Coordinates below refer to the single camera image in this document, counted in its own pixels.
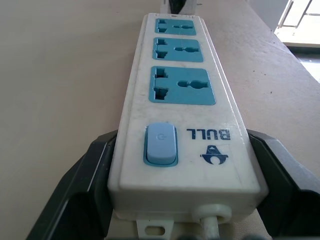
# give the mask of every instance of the white power strip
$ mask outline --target white power strip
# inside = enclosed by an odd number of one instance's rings
[[[180,20],[188,22],[172,25]],[[171,49],[177,40],[180,44]],[[197,41],[199,49],[189,47],[190,40]],[[160,55],[157,50],[166,53]],[[203,61],[192,57],[199,54]],[[186,59],[173,60],[184,56]],[[161,70],[160,77],[155,67]],[[205,70],[209,82],[198,80],[193,72],[183,72],[185,69]],[[181,88],[165,86],[175,80]],[[156,88],[167,92],[157,98]],[[205,96],[203,91],[210,88],[214,101],[198,104]],[[176,96],[173,101],[187,104],[166,100]],[[161,132],[165,131],[162,128],[154,131],[155,123],[169,126],[173,138],[165,139],[167,132]],[[149,140],[155,132],[152,145]],[[150,238],[145,228],[160,226],[165,229],[165,239],[170,238],[174,221],[217,217],[220,224],[238,220],[251,214],[268,194],[207,27],[198,16],[150,13],[144,17],[108,189],[117,217],[137,221],[139,237]]]

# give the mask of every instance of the universal socket outlet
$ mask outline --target universal socket outlet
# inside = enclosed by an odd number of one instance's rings
[[[153,54],[156,60],[202,63],[199,42],[193,39],[155,37]]]
[[[149,100],[154,103],[214,105],[208,73],[202,68],[154,66]]]
[[[194,22],[191,20],[176,20],[158,18],[155,20],[155,32],[158,34],[196,35]]]

